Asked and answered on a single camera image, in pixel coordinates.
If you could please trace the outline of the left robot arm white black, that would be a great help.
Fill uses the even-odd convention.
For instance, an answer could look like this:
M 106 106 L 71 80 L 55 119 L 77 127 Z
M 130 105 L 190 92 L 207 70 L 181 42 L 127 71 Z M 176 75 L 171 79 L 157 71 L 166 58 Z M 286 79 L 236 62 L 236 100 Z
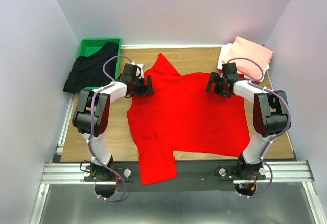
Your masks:
M 109 180 L 116 176 L 110 165 L 113 156 L 104 136 L 110 105 L 123 97 L 153 95 L 151 76 L 144 76 L 144 64 L 126 63 L 117 79 L 93 90 L 82 89 L 73 115 L 73 126 L 82 134 L 91 153 L 86 177 Z

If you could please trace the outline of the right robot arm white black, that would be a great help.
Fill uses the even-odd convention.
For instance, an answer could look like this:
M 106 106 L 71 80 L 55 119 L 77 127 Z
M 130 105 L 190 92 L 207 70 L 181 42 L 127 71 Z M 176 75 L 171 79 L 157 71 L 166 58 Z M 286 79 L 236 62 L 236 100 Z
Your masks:
M 222 73 L 211 72 L 206 92 L 231 98 L 242 97 L 253 104 L 252 123 L 255 133 L 250 143 L 239 155 L 234 168 L 240 179 L 249 179 L 259 172 L 264 155 L 274 140 L 291 126 L 290 109 L 286 93 L 263 88 L 254 81 L 240 78 L 234 62 L 222 65 Z

